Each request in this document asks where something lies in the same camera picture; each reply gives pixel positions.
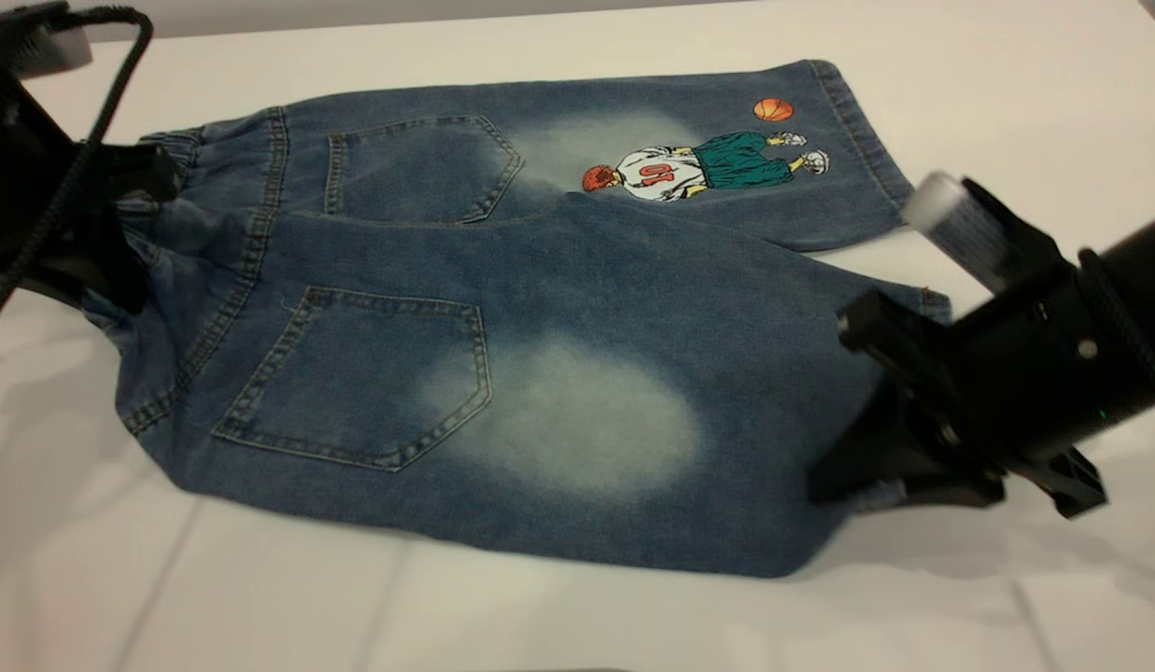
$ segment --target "sneaker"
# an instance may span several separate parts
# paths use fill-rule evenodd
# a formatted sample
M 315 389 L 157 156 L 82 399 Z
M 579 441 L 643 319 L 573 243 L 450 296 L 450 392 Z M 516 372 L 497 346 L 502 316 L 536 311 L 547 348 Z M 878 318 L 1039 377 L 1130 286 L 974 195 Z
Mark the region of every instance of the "sneaker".
M 822 174 L 830 170 L 830 157 L 824 150 L 813 149 L 812 152 L 804 152 L 802 157 L 805 159 L 803 164 L 805 170 L 811 174 Z
M 777 142 L 777 144 L 793 144 L 793 145 L 796 145 L 796 144 L 804 144 L 805 143 L 805 136 L 804 135 L 797 135 L 796 133 L 790 133 L 790 132 L 787 132 L 787 130 L 785 132 L 781 132 L 781 133 L 773 133 L 773 135 L 769 135 L 768 136 L 769 143 L 773 140 L 781 140 L 781 142 Z

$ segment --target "red hair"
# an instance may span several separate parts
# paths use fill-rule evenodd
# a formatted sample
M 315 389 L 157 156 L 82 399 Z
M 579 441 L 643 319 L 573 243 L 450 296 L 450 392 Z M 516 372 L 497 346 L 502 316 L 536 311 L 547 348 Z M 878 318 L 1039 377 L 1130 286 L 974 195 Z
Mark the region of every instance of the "red hair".
M 594 166 L 586 171 L 586 178 L 581 178 L 581 187 L 586 192 L 597 192 L 598 188 L 606 188 L 614 182 L 614 169 L 611 166 Z

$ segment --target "denim jeans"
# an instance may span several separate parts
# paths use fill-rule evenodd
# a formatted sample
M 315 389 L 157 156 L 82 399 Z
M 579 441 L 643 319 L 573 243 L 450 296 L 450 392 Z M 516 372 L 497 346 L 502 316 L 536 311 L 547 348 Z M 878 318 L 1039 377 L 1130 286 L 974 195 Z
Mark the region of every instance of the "denim jeans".
M 699 181 L 692 149 L 739 133 L 791 178 Z M 909 195 L 826 62 L 333 95 L 147 140 L 181 179 L 120 208 L 149 300 L 87 301 L 117 410 L 180 488 L 284 514 L 788 574 L 855 509 L 808 503 L 805 471 L 880 379 L 835 311 L 879 286 L 948 313 L 799 254 Z

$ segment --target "back pocket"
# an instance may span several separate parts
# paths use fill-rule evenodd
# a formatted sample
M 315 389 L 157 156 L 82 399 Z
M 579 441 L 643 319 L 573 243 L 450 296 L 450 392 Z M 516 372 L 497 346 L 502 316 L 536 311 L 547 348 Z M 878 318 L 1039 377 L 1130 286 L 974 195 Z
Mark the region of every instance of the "back pocket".
M 397 471 L 489 402 L 478 307 L 310 286 L 213 433 Z
M 467 224 L 490 216 L 523 159 L 483 115 L 329 135 L 325 212 Z

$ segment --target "white surface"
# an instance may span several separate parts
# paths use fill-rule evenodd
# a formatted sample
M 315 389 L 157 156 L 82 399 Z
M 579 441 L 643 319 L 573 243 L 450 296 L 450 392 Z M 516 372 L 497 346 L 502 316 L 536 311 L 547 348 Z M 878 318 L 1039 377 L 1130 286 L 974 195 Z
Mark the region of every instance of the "white surface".
M 695 50 L 590 57 L 684 33 Z M 85 133 L 125 46 L 31 89 Z M 971 174 L 1073 255 L 1155 216 L 1155 25 L 1133 0 L 745 3 L 186 38 L 113 140 L 338 92 L 759 69 L 825 57 L 911 180 Z M 826 255 L 982 289 L 911 233 Z M 1113 503 L 857 520 L 783 582 L 506 557 L 181 494 L 112 412 L 116 352 L 18 293 L 0 320 L 0 671 L 1155 670 L 1155 412 L 1085 446 Z
M 0 0 L 0 12 L 44 0 Z M 446 18 L 516 17 L 529 14 L 593 13 L 598 9 L 663 7 L 726 0 L 133 0 L 149 14 L 159 37 L 223 35 L 301 27 L 439 22 Z M 69 0 L 74 8 L 117 5 L 113 0 Z M 91 39 L 124 39 L 125 29 L 96 27 Z

